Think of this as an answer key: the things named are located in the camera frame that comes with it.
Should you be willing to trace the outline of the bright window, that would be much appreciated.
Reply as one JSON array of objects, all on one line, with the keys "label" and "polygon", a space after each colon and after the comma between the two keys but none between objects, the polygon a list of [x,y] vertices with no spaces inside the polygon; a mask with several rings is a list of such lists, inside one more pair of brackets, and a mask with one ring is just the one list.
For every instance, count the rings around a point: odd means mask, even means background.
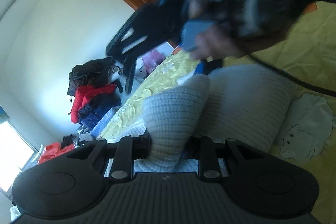
[{"label": "bright window", "polygon": [[15,178],[35,154],[36,150],[9,122],[1,124],[1,189],[7,195]]}]

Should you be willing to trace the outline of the white knitted sweater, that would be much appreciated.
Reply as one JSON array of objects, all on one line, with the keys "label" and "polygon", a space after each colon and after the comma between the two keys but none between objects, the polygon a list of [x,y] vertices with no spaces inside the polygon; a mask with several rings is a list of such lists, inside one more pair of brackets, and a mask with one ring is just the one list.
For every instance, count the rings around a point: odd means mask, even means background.
[{"label": "white knitted sweater", "polygon": [[144,100],[141,118],[151,137],[137,172],[195,172],[197,162],[182,159],[193,135],[217,143],[233,138],[268,152],[278,134],[296,86],[258,65],[217,69]]}]

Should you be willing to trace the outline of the red jacket on pile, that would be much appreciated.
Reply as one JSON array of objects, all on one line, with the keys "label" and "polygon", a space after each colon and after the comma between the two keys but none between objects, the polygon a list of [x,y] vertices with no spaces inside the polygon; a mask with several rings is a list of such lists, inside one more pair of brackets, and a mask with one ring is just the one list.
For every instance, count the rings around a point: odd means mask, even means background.
[{"label": "red jacket on pile", "polygon": [[71,122],[79,123],[79,111],[96,96],[100,94],[113,94],[117,89],[116,84],[105,85],[100,88],[94,88],[92,85],[80,86],[76,89],[75,100],[70,111]]}]

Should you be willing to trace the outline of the light blue knitted cloth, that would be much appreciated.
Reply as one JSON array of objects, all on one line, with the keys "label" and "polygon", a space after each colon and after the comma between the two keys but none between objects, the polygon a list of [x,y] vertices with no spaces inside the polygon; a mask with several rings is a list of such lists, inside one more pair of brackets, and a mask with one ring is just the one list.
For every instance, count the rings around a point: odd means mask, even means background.
[{"label": "light blue knitted cloth", "polygon": [[91,130],[90,135],[96,139],[100,136],[103,129],[107,126],[113,116],[120,110],[121,106],[112,107],[108,112],[100,119],[100,121]]}]

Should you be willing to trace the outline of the navy blue garment on pile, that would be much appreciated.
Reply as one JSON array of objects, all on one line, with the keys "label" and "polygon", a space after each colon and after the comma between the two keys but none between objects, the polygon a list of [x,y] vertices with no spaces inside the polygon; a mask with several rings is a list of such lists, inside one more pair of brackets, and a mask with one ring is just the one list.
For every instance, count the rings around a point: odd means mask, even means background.
[{"label": "navy blue garment on pile", "polygon": [[99,94],[79,110],[79,123],[92,130],[111,108],[117,106],[121,106],[118,95]]}]

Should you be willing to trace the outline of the orange red plastic bag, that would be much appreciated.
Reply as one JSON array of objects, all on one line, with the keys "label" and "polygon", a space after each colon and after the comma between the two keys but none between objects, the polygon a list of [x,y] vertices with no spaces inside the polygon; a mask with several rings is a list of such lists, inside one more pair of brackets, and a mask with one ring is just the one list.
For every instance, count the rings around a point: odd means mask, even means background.
[{"label": "orange red plastic bag", "polygon": [[55,157],[58,157],[62,154],[65,154],[69,151],[72,151],[75,148],[74,144],[68,145],[64,148],[61,148],[59,143],[52,143],[50,145],[45,146],[41,157],[38,160],[38,164],[49,161]]}]

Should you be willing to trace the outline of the pink purple plastic bag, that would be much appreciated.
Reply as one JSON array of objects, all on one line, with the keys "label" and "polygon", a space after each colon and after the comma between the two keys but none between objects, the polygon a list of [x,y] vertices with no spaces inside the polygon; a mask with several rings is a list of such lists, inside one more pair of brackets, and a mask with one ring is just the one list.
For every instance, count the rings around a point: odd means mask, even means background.
[{"label": "pink purple plastic bag", "polygon": [[165,56],[158,52],[157,50],[153,49],[142,56],[143,68],[145,72],[149,75],[152,73],[155,68],[163,62]]}]

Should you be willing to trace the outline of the black garment on pile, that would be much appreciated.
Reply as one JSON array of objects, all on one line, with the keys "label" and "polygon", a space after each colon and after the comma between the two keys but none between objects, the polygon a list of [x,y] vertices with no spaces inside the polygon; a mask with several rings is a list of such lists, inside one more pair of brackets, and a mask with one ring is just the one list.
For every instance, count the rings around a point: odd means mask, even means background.
[{"label": "black garment on pile", "polygon": [[115,64],[113,57],[88,61],[82,65],[76,65],[69,73],[68,96],[74,96],[78,87],[92,85],[100,88],[117,81],[117,86],[121,87],[118,80],[122,75],[122,69]]}]

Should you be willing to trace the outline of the black clothes by window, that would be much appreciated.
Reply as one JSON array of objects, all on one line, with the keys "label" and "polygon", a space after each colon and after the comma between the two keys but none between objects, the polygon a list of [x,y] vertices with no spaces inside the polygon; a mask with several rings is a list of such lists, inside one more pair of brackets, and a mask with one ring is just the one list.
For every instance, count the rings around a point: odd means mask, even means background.
[{"label": "black clothes by window", "polygon": [[63,141],[60,144],[60,149],[64,149],[65,147],[68,147],[69,145],[72,145],[74,143],[74,139],[76,138],[75,135],[68,135],[63,137]]}]

